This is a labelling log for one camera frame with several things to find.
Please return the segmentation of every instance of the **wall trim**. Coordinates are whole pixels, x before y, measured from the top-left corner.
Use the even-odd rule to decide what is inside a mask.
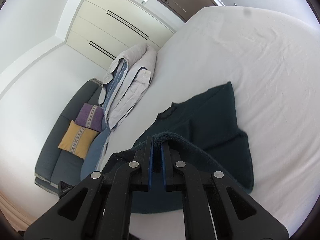
[[[44,56],[49,54],[57,47],[64,44],[64,41],[56,36],[34,46],[26,53],[22,54],[13,63],[11,63],[0,74],[0,100],[9,90],[9,88],[20,78],[34,63],[38,62]]]
[[[82,2],[83,0],[67,1],[56,31],[56,36],[61,40],[66,41],[68,33],[70,32],[71,24],[73,23]]]
[[[25,231],[36,220],[36,218],[26,214],[22,209],[17,208],[2,192],[0,192],[0,208],[16,231]]]

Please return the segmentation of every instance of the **white bed sheet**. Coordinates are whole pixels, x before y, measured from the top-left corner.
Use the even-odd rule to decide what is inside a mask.
[[[103,164],[171,102],[227,81],[249,137],[251,196],[292,235],[320,193],[320,34],[296,18],[239,6],[198,12],[158,52],[153,81],[112,134]],[[130,232],[184,239],[183,213],[132,214]]]

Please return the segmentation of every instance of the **metal screw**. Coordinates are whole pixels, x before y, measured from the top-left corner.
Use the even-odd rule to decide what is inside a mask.
[[[98,172],[98,171],[94,171],[93,173],[91,173],[90,176],[91,176],[91,178],[93,178],[93,179],[98,179],[98,178],[100,178],[101,173]]]
[[[214,176],[215,176],[216,178],[218,178],[218,179],[221,179],[221,178],[223,178],[224,174],[223,174],[222,171],[215,171],[215,172],[214,172]]]
[[[183,168],[184,166],[186,166],[186,163],[183,162],[183,161],[178,161],[178,162],[176,162],[176,166],[177,166],[178,168]]]
[[[130,162],[130,163],[129,163],[129,166],[130,166],[131,168],[136,168],[136,167],[139,166],[139,163],[136,162],[136,161],[133,161],[133,162]]]

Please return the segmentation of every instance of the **purple pillow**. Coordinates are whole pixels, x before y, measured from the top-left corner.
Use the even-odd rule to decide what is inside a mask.
[[[103,109],[100,106],[93,106],[84,103],[75,123],[98,132],[102,132],[101,123],[103,119]]]

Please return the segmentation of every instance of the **sofa cushion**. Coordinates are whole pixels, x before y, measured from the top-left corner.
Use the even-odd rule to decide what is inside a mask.
[[[35,167],[36,177],[50,182],[53,169],[61,152],[61,149],[58,148],[58,145],[61,142],[64,134],[68,130],[69,125],[70,120],[60,115],[54,127],[52,128],[52,131],[50,132],[47,140],[45,141],[39,155]]]
[[[84,103],[90,101],[92,96],[97,91],[98,87],[99,86],[96,83],[92,81],[87,81],[73,96],[73,98],[67,104],[65,109],[62,111],[61,115],[68,118],[69,120],[74,121],[77,118]]]
[[[97,131],[76,125],[71,121],[68,131],[62,138],[58,148],[71,152],[72,154],[84,159]]]
[[[77,185],[80,182],[82,164],[83,159],[68,151],[61,150],[51,176],[51,185],[58,188],[58,184],[61,180],[70,185]]]
[[[98,87],[97,88],[95,93],[92,95],[92,97],[87,102],[88,104],[90,104],[90,105],[99,105],[98,101],[99,101],[99,96],[100,96],[100,93],[101,93],[101,89],[102,89],[102,87]]]

